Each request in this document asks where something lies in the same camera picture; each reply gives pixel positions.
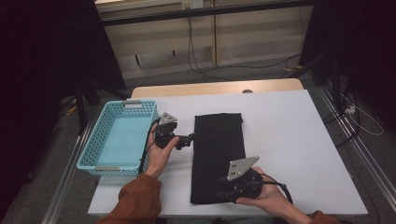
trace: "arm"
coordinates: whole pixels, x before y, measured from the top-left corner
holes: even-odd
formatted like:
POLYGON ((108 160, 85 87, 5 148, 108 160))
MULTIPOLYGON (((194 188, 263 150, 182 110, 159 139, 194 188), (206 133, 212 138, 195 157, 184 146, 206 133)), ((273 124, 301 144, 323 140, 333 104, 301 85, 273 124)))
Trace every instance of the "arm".
POLYGON ((120 190, 119 202, 108 216, 97 223, 153 223, 161 212, 160 188, 157 178, 168 163, 172 148, 177 144, 174 137, 165 148, 154 144, 154 132, 157 124, 151 129, 148 138, 148 168, 145 173, 131 181, 120 190))
MULTIPOLYGON (((264 174, 264 171, 259 167, 253 168, 259 174, 264 174)), ((263 181, 272 181, 269 177, 263 176, 263 181)), ((327 217, 321 212, 316 212, 312 217, 307 216, 300 211, 293 204, 283 196, 277 186, 266 185, 262 188, 262 193, 255 199, 251 198, 238 198, 237 203, 245 205, 254 205, 260 207, 263 211, 274 217, 282 217, 290 224, 315 224, 315 223, 338 223, 332 217, 327 217)))
POLYGON ((161 212, 161 182, 141 174, 120 190, 119 202, 106 217, 97 223, 153 223, 161 212))

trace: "metal frame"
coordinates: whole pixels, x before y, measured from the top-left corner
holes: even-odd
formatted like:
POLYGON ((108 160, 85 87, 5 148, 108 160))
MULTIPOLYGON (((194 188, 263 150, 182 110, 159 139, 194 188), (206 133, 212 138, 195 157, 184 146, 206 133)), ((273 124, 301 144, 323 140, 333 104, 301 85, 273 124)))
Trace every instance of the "metal frame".
MULTIPOLYGON (((335 106, 332 101, 332 94, 328 90, 319 89, 320 96, 323 98, 327 107, 331 111, 334 111, 333 115, 336 117, 340 128, 343 130, 346 137, 351 136, 355 130, 353 125, 344 117, 339 116, 335 106)), ((378 162, 376 162, 373 155, 370 153, 369 149, 366 145, 364 145, 363 141, 358 136, 355 136, 350 140, 350 144, 353 146, 355 151, 358 153, 361 161, 369 171, 370 175, 373 177, 375 183, 379 186, 385 198, 388 200, 390 206, 396 212, 396 188, 389 180, 388 176, 379 166, 378 162)))
POLYGON ((289 0, 289 1, 275 1, 275 2, 228 6, 228 7, 205 7, 205 8, 196 8, 190 10, 161 12, 161 13, 154 13, 154 14, 141 15, 141 16, 110 18, 110 19, 103 19, 102 21, 61 23, 61 24, 57 24, 57 26, 58 27, 95 26, 95 25, 114 26, 114 25, 147 22, 147 21, 167 21, 167 20, 175 20, 175 19, 183 19, 183 18, 214 16, 221 14, 261 11, 261 10, 279 9, 279 8, 287 8, 287 7, 306 7, 306 6, 313 6, 314 3, 315 0, 289 0))
POLYGON ((85 144, 88 141, 88 137, 93 131, 95 122, 99 117, 99 110, 101 106, 97 106, 91 114, 91 118, 88 121, 84 132, 78 137, 78 140, 73 148, 72 155, 70 156, 69 162, 64 169, 64 174, 62 179, 56 188, 55 194, 49 204, 46 214, 42 220, 42 224, 56 223, 59 213, 61 212, 62 205, 64 203, 64 198, 66 197, 67 191, 69 190, 69 185, 72 182, 74 172, 76 171, 76 165, 78 162, 78 156, 82 152, 85 144))

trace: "white table top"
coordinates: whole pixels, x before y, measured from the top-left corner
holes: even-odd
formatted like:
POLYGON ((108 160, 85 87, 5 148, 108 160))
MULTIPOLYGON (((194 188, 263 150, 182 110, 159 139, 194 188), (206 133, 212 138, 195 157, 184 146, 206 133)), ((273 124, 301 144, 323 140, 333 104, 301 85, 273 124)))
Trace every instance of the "white table top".
MULTIPOLYGON (((310 214, 367 214, 332 139, 307 91, 276 91, 156 97, 158 112, 178 119, 175 134, 193 132, 194 116, 241 113, 247 157, 260 156, 255 165, 288 185, 294 204, 310 214)), ((191 147, 174 150, 160 176, 163 182, 161 217, 259 217, 261 209, 233 203, 190 204, 191 147)), ((102 176, 89 214, 108 214, 129 176, 102 176)))

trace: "sleeve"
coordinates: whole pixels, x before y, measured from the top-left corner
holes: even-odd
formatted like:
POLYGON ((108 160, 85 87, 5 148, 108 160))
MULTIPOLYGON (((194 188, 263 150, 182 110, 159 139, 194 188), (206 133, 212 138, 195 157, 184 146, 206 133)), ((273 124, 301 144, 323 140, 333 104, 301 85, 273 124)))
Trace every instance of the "sleeve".
POLYGON ((141 174, 120 190, 119 202, 106 217, 97 224, 140 224, 153 223, 161 212, 161 182, 141 174))
POLYGON ((340 224, 337 219, 324 215, 320 211, 316 211, 310 217, 312 218, 310 224, 340 224))

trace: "human hand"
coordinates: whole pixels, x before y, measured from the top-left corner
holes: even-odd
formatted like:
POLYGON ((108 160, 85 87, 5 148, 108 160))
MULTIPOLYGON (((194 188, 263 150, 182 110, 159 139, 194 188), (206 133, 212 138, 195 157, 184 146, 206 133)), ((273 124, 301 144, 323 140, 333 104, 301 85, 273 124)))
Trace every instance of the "human hand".
POLYGON ((151 128, 148 137, 148 168, 145 174, 158 178, 163 173, 166 163, 168 163, 169 156, 171 155, 172 148, 174 148, 179 140, 176 136, 169 141, 168 145, 164 148, 158 147, 154 143, 154 133, 158 128, 158 123, 155 123, 151 128))
MULTIPOLYGON (((265 176, 264 171, 259 167, 252 167, 262 176, 262 181, 274 181, 270 177, 265 176)), ((274 217, 282 217, 290 224, 292 223, 310 223, 312 219, 301 212, 293 204, 291 204, 276 185, 262 186, 262 193, 257 198, 238 198, 236 203, 253 205, 260 207, 266 213, 274 217)))

